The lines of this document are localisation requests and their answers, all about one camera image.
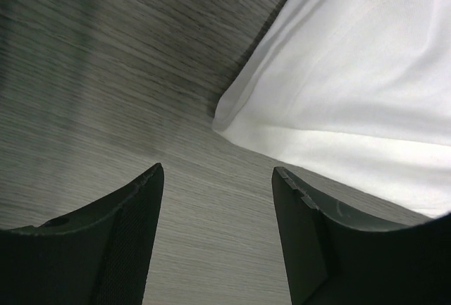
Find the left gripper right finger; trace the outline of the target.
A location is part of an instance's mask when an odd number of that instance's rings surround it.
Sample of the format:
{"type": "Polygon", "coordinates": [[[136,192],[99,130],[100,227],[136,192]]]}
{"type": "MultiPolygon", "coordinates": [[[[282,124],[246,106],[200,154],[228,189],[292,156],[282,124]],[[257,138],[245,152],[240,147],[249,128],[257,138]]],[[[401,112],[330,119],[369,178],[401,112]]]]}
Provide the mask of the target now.
{"type": "Polygon", "coordinates": [[[403,225],[272,174],[293,304],[449,304],[450,217],[403,225]]]}

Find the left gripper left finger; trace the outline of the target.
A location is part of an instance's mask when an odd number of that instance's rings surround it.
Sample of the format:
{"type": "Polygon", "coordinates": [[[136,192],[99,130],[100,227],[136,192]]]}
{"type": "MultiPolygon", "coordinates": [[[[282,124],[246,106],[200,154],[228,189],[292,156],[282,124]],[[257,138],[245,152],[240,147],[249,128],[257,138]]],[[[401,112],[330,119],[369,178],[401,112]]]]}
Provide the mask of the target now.
{"type": "Polygon", "coordinates": [[[1,231],[2,304],[141,304],[163,196],[155,164],[115,192],[1,231]]]}

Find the white printed t-shirt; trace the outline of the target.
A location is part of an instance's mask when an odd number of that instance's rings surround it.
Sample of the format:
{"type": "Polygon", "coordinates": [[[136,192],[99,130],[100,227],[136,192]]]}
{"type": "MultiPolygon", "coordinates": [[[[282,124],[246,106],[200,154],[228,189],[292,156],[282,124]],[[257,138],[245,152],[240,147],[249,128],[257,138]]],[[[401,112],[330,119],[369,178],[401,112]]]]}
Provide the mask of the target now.
{"type": "Polygon", "coordinates": [[[287,0],[214,130],[413,212],[450,212],[450,0],[287,0]]]}

